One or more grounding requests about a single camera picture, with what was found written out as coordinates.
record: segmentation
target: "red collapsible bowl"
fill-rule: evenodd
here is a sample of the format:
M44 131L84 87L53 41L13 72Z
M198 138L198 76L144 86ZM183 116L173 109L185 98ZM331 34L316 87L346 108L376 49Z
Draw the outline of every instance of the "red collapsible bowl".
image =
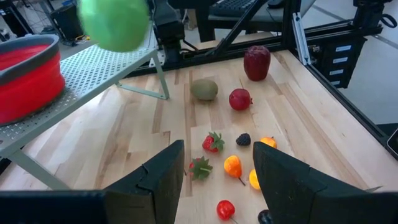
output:
M0 126L51 103L65 88L59 38L31 35L0 44Z

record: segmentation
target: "pomegranate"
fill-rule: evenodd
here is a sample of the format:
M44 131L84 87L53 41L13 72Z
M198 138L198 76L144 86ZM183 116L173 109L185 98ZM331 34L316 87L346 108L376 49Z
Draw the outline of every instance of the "pomegranate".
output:
M244 54L244 72L246 72L246 75L252 81L265 79L270 64L271 53L264 46L252 46Z
M235 89L229 95L229 104L234 110L246 110L253 104L250 93L245 89Z

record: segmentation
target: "wooden tabletop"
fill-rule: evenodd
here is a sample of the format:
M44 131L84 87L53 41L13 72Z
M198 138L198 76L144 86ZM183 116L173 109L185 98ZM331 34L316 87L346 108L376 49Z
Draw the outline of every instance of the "wooden tabletop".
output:
M193 80L217 82L215 101L190 94ZM158 100L115 86L50 128L24 150L74 189L102 189L157 154L170 142L185 140L185 167L205 156L214 167L205 181L184 178L176 223L222 223L215 208L220 200L235 204L234 218L256 223L266 203L259 191L225 174L223 162L238 155L243 181L254 168L252 146L238 147L235 139L249 133L253 141L273 136L278 149L314 168L361 189L382 185L398 190L398 162L288 51L272 54L268 77L249 81L241 58L167 72L170 99ZM156 76L123 80L159 90ZM253 105L234 111L228 96L247 89ZM205 152L209 131L222 133L221 154ZM0 176L0 189L46 189L20 167L9 166Z

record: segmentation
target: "keyboard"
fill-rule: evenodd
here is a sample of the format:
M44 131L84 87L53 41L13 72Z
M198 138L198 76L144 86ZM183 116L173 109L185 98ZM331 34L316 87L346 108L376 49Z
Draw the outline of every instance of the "keyboard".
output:
M214 16L241 17L254 0L219 0L210 6L210 14Z

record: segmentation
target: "kiwi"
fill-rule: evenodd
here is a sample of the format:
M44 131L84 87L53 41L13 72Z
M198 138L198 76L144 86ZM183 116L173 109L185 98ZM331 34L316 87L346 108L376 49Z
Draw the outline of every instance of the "kiwi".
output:
M199 100L214 100L218 93L218 86L207 79L195 80L191 84L191 94Z

